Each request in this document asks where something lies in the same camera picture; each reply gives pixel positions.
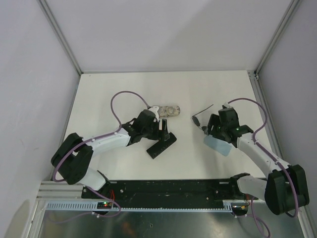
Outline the black rectangular glasses case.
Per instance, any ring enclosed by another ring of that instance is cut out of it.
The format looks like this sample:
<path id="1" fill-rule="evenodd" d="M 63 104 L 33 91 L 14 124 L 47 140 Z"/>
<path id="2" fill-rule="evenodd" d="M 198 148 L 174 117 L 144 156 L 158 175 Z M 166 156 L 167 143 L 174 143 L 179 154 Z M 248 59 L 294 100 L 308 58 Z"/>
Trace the black rectangular glasses case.
<path id="1" fill-rule="evenodd" d="M 153 146 L 151 146 L 149 149 L 147 149 L 146 152 L 152 159 L 155 159 L 162 152 L 164 152 L 167 148 L 169 148 L 173 143 L 175 143 L 176 140 L 177 140 L 176 136 L 172 132 L 170 132 L 168 140 L 158 141 Z"/>

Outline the patterned glasses case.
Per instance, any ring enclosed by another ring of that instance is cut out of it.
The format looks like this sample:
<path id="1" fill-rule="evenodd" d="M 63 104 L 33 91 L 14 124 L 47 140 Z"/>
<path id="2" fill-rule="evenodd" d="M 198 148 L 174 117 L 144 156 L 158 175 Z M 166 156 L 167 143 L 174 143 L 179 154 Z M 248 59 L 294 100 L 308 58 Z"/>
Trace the patterned glasses case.
<path id="1" fill-rule="evenodd" d="M 158 116 L 160 119 L 176 117 L 180 115 L 181 109 L 179 106 L 159 106 L 158 107 Z"/>

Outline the thin metal frame sunglasses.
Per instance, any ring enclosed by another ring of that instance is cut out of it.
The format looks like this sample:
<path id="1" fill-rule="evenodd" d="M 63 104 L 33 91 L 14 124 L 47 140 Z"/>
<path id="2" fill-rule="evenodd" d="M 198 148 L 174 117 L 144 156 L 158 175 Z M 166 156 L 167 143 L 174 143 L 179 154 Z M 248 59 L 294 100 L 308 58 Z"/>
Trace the thin metal frame sunglasses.
<path id="1" fill-rule="evenodd" d="M 214 104 L 211 104 L 210 106 L 204 108 L 203 110 L 195 113 L 191 116 L 191 120 L 194 123 L 194 125 L 200 129 L 204 134 L 207 133 L 208 127 L 204 124 L 203 119 L 201 118 L 201 114 L 212 108 Z"/>

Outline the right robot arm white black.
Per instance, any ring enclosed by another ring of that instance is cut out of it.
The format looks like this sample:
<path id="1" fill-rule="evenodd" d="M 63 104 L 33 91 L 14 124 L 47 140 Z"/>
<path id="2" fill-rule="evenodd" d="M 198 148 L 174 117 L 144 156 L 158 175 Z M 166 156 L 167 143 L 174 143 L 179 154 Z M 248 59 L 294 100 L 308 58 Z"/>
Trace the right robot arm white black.
<path id="1" fill-rule="evenodd" d="M 284 161 L 258 141 L 247 125 L 240 125 L 237 112 L 223 107 L 218 114 L 211 114 L 207 135 L 227 142 L 247 155 L 263 172 L 265 179 L 248 173 L 232 176 L 229 195 L 240 199 L 248 194 L 265 201 L 275 215 L 288 213 L 310 202 L 305 170 L 300 165 Z"/>

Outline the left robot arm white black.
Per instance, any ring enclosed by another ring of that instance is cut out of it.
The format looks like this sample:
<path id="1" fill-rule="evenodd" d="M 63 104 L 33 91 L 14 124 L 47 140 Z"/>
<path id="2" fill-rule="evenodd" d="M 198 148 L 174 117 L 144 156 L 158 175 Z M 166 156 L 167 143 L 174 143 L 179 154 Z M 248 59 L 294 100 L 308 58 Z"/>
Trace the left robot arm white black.
<path id="1" fill-rule="evenodd" d="M 159 119 L 154 109 L 150 108 L 122 124 L 117 131 L 103 136 L 84 140 L 77 133 L 68 135 L 53 155 L 51 164 L 54 172 L 59 173 L 69 185 L 80 183 L 91 188 L 98 198 L 104 198 L 109 194 L 109 181 L 104 174 L 90 168 L 91 159 L 108 150 L 138 143 L 143 138 L 155 141 L 147 149 L 152 159 L 176 142 L 175 135 L 168 132 L 167 120 Z"/>

